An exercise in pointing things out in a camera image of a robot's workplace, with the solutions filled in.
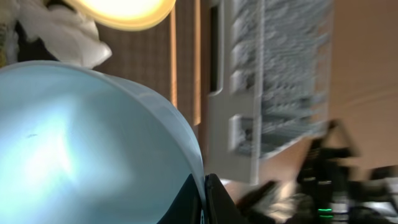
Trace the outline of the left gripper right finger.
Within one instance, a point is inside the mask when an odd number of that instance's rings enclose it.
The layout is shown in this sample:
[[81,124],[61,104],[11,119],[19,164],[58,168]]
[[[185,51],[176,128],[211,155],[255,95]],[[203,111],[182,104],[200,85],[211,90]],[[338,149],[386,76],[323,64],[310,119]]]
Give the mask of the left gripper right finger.
[[206,176],[205,193],[209,224],[248,224],[216,174]]

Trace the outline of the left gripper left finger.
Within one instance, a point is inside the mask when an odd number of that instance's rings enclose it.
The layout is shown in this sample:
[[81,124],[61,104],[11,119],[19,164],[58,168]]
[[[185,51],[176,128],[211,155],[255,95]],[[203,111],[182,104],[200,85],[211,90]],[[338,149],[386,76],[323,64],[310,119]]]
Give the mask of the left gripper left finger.
[[157,224],[200,224],[201,211],[201,198],[195,180],[190,174]]

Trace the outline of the light blue bowl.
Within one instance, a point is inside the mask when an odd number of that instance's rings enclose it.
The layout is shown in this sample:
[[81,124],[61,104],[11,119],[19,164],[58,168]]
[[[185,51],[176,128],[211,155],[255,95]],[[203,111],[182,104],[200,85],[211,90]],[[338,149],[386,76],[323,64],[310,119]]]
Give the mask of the light blue bowl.
[[156,91],[53,61],[1,69],[2,223],[157,223],[188,178],[205,203],[196,136]]

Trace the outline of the yellow plastic plate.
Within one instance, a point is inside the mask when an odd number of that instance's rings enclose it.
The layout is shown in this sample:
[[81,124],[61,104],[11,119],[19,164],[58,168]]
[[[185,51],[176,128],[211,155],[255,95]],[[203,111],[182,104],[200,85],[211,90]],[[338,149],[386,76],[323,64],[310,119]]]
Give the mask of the yellow plastic plate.
[[146,30],[161,23],[175,0],[65,0],[96,22],[118,30]]

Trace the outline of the white tissue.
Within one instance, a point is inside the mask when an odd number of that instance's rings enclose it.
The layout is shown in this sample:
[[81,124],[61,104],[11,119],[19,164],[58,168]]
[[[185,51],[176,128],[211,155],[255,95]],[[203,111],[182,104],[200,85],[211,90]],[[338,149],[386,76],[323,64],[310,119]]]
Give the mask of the white tissue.
[[94,68],[112,56],[93,19],[65,4],[1,0],[1,66],[57,60]]

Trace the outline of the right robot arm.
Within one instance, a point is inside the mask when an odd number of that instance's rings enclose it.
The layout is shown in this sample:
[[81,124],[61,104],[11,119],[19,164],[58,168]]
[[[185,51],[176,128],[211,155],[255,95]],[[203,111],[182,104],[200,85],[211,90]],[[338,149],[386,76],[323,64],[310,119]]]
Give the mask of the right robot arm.
[[237,208],[251,223],[397,223],[397,168],[378,167],[366,180],[351,180],[354,167],[341,161],[358,156],[343,123],[331,120],[311,141],[292,195],[278,198],[277,182],[269,181]]

